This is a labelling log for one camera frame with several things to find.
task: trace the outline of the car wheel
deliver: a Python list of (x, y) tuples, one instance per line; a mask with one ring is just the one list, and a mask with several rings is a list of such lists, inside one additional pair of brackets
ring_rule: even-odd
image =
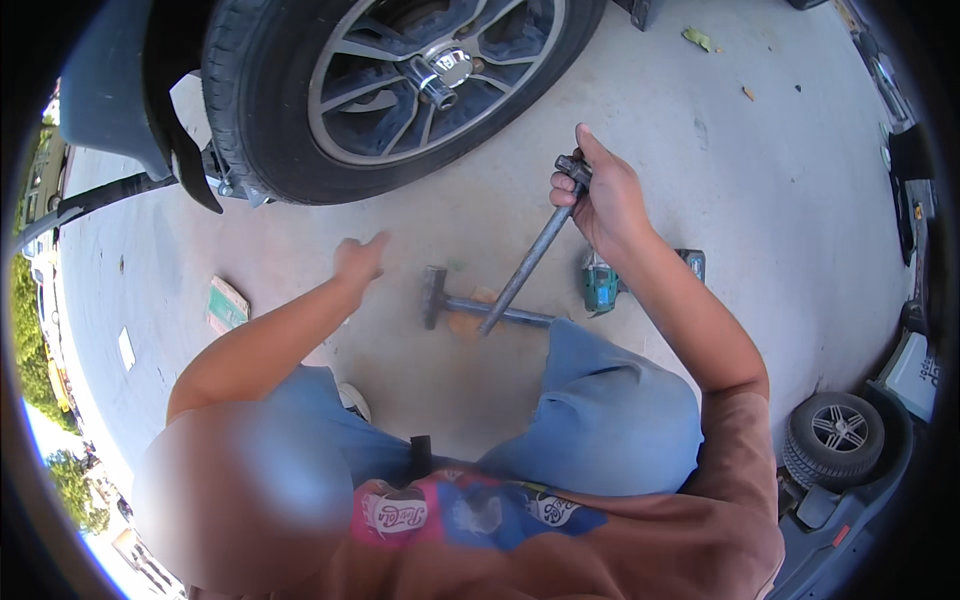
[[(530, 107), (583, 50), (605, 5), (224, 0), (202, 68), (213, 141), (231, 183), (255, 200), (341, 204), (381, 194)], [(429, 70), (418, 71), (424, 63)], [(428, 97), (433, 76), (456, 94), (452, 106)]]
[(808, 398), (790, 416), (783, 463), (809, 490), (840, 493), (863, 483), (883, 449), (883, 419), (870, 402), (827, 392)]

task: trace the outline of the sky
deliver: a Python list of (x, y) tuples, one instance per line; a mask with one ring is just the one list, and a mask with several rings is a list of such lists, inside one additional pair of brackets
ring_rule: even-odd
[[(27, 421), (34, 432), (36, 449), (41, 460), (45, 460), (47, 456), (61, 448), (71, 450), (77, 456), (83, 456), (84, 443), (79, 436), (63, 431), (59, 425), (48, 420), (40, 411), (26, 402), (23, 403), (23, 406), (27, 412)], [(114, 512), (111, 521), (116, 518), (119, 517)], [(80, 538), (89, 548), (94, 560), (100, 563), (101, 568), (124, 595), (133, 600), (139, 600), (140, 598), (156, 600), (160, 596), (149, 590), (147, 580), (143, 576), (137, 575), (110, 545), (121, 531), (123, 531), (122, 524), (111, 523), (110, 529), (103, 535), (86, 535), (80, 536)]]

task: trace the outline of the concrete floor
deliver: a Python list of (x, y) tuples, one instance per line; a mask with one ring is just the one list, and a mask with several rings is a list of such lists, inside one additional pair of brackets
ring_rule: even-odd
[[(546, 334), (508, 325), (469, 343), (443, 325), (424, 331), (422, 270), (464, 261), (450, 293), (499, 289), (551, 214), (553, 160), (586, 121), (637, 169), (660, 234), (706, 251), (708, 287), (766, 360), (779, 445), (794, 406), (815, 390), (856, 390), (885, 358), (909, 277), (879, 149), (886, 113), (839, 15), (830, 4), (718, 4), (671, 0), (641, 33), (610, 3), (586, 51), (532, 108), (469, 155), (383, 196), (324, 208), (224, 200), (220, 216), (174, 187), (64, 227), (63, 285), (91, 396), (83, 402), (96, 403), (135, 470), (178, 374), (214, 338), (204, 322), (213, 275), (261, 315), (324, 281), (343, 237), (388, 228), (386, 275), (307, 362), (355, 384), (390, 433), (430, 434), (435, 452), (477, 458), (526, 426)], [(723, 53), (683, 39), (687, 26)], [(205, 143), (196, 80), (176, 96)], [(131, 159), (80, 149), (67, 194), (137, 170)], [(568, 315), (686, 376), (635, 300), (587, 319), (585, 248), (568, 225), (515, 306)], [(117, 346), (123, 326), (136, 353), (129, 372)]]

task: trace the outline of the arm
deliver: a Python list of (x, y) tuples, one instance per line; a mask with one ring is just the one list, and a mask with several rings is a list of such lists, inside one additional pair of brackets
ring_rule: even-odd
[(387, 241), (382, 231), (366, 246), (344, 240), (330, 280), (208, 346), (174, 385), (167, 423), (193, 408), (265, 398), (360, 307)]
[[(733, 315), (654, 231), (634, 170), (611, 154), (586, 125), (579, 153), (593, 169), (590, 191), (574, 221), (623, 277), (667, 344), (700, 386), (705, 400), (742, 392), (769, 397), (763, 359)], [(550, 202), (574, 202), (573, 180), (555, 174)]]

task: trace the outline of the orange t-shirt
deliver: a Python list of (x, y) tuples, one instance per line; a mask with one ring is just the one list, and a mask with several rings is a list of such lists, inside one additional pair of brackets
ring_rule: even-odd
[(255, 597), (761, 598), (784, 553), (767, 400), (708, 401), (701, 421), (699, 466), (675, 494), (587, 496), (462, 468), (403, 490), (369, 481), (327, 566)]

